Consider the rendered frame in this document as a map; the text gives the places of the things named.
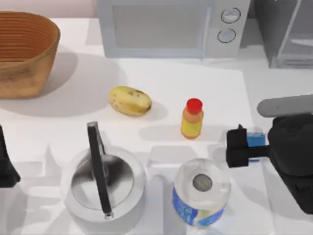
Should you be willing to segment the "clear bottle with blue label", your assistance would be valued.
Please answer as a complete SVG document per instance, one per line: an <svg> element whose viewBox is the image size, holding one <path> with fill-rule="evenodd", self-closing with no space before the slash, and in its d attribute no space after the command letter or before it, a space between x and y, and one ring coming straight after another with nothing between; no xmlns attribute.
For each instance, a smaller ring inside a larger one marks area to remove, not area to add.
<svg viewBox="0 0 313 235"><path fill-rule="evenodd" d="M175 176L172 204L186 224L205 228L224 213L230 179L212 160L192 159L182 164Z"/></svg>

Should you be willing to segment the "yellow bottle with red cap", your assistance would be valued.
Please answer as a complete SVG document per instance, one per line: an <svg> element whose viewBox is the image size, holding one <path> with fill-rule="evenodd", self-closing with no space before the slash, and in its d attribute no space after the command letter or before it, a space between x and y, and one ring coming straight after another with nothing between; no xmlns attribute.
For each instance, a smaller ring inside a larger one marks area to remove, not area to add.
<svg viewBox="0 0 313 235"><path fill-rule="evenodd" d="M181 134L187 139L196 139L201 134L203 103L198 98L188 99L182 112Z"/></svg>

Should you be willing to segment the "microwave knob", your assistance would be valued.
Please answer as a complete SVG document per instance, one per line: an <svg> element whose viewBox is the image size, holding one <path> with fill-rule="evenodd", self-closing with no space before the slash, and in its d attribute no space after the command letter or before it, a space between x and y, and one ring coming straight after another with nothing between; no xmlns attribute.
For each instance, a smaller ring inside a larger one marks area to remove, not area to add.
<svg viewBox="0 0 313 235"><path fill-rule="evenodd" d="M230 43L236 38L236 32L233 29L225 29L218 33L217 39L223 44Z"/></svg>
<svg viewBox="0 0 313 235"><path fill-rule="evenodd" d="M241 16L241 12L238 8L226 9L221 14L221 19L227 24L235 23Z"/></svg>

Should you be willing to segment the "yellow potato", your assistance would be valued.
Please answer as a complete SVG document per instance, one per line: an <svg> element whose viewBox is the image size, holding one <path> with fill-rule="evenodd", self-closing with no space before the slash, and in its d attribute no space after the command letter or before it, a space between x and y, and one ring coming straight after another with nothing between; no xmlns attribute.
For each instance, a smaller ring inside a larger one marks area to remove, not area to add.
<svg viewBox="0 0 313 235"><path fill-rule="evenodd" d="M152 100L146 93L128 86L112 88L108 102L117 112L133 117L145 115L152 107Z"/></svg>

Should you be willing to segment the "pale microwave oven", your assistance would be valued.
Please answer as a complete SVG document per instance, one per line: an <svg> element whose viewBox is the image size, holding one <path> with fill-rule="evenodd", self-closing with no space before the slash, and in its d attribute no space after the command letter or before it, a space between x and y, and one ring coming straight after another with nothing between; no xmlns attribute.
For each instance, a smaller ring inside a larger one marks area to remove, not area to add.
<svg viewBox="0 0 313 235"><path fill-rule="evenodd" d="M108 58L198 58L206 11L211 7L205 59L237 55L251 0L96 0L105 56ZM221 19L238 8L235 23ZM233 29L234 41L223 44L220 31Z"/></svg>

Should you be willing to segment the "brown woven basket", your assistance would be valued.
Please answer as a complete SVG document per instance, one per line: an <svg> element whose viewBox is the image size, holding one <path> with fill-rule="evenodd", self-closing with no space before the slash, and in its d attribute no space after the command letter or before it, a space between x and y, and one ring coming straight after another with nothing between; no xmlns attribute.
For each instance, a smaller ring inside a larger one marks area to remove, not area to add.
<svg viewBox="0 0 313 235"><path fill-rule="evenodd" d="M39 95L50 76L61 37L50 19L0 11L0 99Z"/></svg>

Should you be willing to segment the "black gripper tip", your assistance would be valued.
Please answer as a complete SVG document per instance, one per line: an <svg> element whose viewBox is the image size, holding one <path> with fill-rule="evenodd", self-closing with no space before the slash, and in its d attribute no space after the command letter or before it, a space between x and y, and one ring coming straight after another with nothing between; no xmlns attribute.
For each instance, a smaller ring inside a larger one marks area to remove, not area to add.
<svg viewBox="0 0 313 235"><path fill-rule="evenodd" d="M0 125L0 188L13 188L21 177L10 161L2 126Z"/></svg>

